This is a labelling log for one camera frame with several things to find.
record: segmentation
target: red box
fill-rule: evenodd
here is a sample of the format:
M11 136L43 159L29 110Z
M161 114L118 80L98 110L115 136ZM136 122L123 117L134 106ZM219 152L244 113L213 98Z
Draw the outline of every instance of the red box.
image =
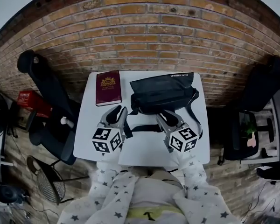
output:
M37 110L37 116L48 118L52 107L35 91L20 91L17 104L29 111Z

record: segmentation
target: white table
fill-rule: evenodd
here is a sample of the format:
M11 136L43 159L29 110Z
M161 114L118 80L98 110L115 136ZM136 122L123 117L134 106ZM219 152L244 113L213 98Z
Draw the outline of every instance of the white table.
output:
M117 105L96 106L95 92L96 92L96 75L99 72L91 73L88 77L85 88L79 120L77 124L77 131L75 137L74 156L77 158L101 161L103 156L97 152L91 144L91 138L96 131L98 122L101 116L110 108ZM173 74L174 72L166 71L120 71L120 83L122 94L122 107L126 106L128 112L131 112L130 97L133 90L130 82L147 77L155 77L166 74ZM191 151L191 155L196 155L201 163L208 163L210 161L210 139L209 128L207 121L206 106L204 100L204 93L199 74L194 74L194 81L192 86L196 88L200 95L192 103L192 110L203 128L203 136L197 142L196 147ZM189 124L191 129L199 133L199 125L189 116L185 108L176 111L181 115L183 120ZM131 129L139 125L157 124L155 115L129 115L127 122ZM119 164L127 166L151 166L151 167L176 167L176 160L173 160L169 154L163 140L165 133L157 132L134 132L133 137L126 139L121 154L119 156Z

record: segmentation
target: star pattern fabric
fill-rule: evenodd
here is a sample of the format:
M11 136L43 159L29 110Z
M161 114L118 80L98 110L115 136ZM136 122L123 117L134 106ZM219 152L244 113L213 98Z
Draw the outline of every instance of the star pattern fabric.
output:
M74 200L64 208L57 224L129 223L126 216L138 178L128 171L120 172L120 165L97 162L97 167L98 178L92 182L88 196ZM185 161L181 170L185 186L173 198L188 223L240 224L226 207L220 190L206 182L200 162Z

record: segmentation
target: red book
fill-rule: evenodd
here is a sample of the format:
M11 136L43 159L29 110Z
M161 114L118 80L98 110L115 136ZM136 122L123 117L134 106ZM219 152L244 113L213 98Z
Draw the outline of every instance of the red book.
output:
M121 103L119 71L97 74L96 105L113 105Z

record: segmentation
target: black chair backrest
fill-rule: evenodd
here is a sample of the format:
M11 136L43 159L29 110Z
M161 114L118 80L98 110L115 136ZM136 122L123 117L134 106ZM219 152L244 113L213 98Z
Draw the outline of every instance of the black chair backrest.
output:
M280 57L272 56L267 65L258 64L252 69L236 108L259 112L279 89Z
M32 50L24 51L19 56L18 69L30 75L42 94L42 97L49 104L53 107L63 109L71 117L74 116L70 106L70 99L65 89L50 69L46 58Z

